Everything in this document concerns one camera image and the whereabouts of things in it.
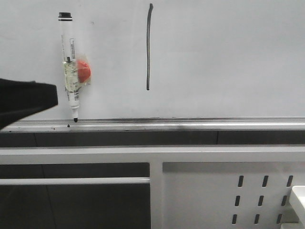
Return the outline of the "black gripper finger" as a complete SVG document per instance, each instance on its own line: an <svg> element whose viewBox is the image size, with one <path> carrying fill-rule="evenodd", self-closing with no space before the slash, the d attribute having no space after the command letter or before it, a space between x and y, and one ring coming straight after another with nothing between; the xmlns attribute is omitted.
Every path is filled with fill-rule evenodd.
<svg viewBox="0 0 305 229"><path fill-rule="evenodd" d="M57 105L57 87L53 84L0 80L1 129Z"/></svg>

